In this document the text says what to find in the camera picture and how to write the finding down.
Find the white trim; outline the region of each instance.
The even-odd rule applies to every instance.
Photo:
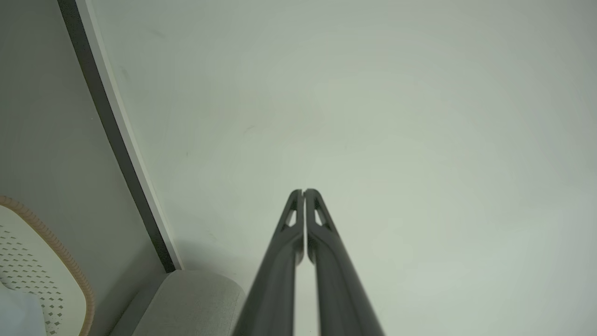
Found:
[[[96,66],[100,73],[104,90],[106,91],[108,101],[112,107],[112,112],[114,113],[116,123],[118,124],[118,129],[120,129],[124,144],[127,147],[128,155],[131,157],[133,167],[137,172],[137,177],[139,178],[139,182],[141,183],[141,187],[145,193],[147,202],[149,203],[149,207],[151,208],[153,217],[155,218],[155,222],[158,225],[159,232],[162,234],[166,248],[172,257],[172,262],[174,263],[176,269],[183,270],[184,267],[180,260],[180,255],[176,249],[176,245],[172,240],[172,230],[168,225],[165,213],[162,210],[156,192],[153,189],[147,168],[145,167],[143,157],[141,156],[141,151],[139,150],[139,146],[135,140],[133,128],[131,127],[131,123],[124,108],[122,97],[118,90],[118,86],[116,85],[116,79],[106,54],[106,48],[104,46],[103,39],[101,38],[101,33],[97,24],[95,13],[93,11],[93,6],[90,3],[90,0],[76,0],[76,3],[79,8],[79,14],[81,15],[85,33],[87,34],[87,39],[89,40],[93,58],[96,61]]]

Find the gray fabric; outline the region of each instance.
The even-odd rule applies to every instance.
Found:
[[[149,280],[137,293],[135,298],[128,305],[127,310],[122,314],[120,320],[110,333],[110,336],[131,336],[135,331],[141,318],[145,314],[147,307],[153,300],[162,282],[170,274],[160,274],[155,278]]]
[[[133,336],[228,336],[244,298],[241,287],[227,277],[175,271],[162,283]]]

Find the white wall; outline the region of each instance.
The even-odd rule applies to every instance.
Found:
[[[597,331],[594,2],[91,3],[186,267],[315,187],[388,335]]]
[[[0,195],[34,211],[81,267],[96,298],[92,336],[164,273],[56,1],[0,2]]]

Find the dark vertical strip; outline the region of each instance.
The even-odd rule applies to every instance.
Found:
[[[87,87],[93,98],[97,113],[100,116],[101,123],[108,137],[108,141],[110,142],[110,146],[112,147],[112,151],[116,156],[120,170],[127,182],[128,189],[131,191],[137,209],[145,223],[145,229],[149,234],[153,247],[158,253],[159,259],[162,261],[164,269],[166,272],[172,272],[175,270],[174,264],[172,263],[172,257],[168,253],[164,238],[159,232],[158,225],[155,222],[155,218],[153,217],[151,208],[149,207],[149,203],[147,202],[147,198],[145,197],[145,193],[143,192],[141,183],[139,182],[139,178],[135,172],[133,163],[131,162],[131,158],[128,155],[127,147],[124,145],[124,140],[122,139],[116,119],[114,118],[112,107],[110,107],[110,102],[106,96],[106,90],[101,82],[96,61],[93,58],[76,1],[58,0],[58,5],[60,6],[62,18],[64,19],[66,29],[69,32],[70,41],[75,48],[77,59],[79,60],[83,76],[87,82]]]

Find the white cloth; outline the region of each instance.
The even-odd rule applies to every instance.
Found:
[[[0,335],[46,336],[44,313],[36,295],[17,292],[0,283]]]

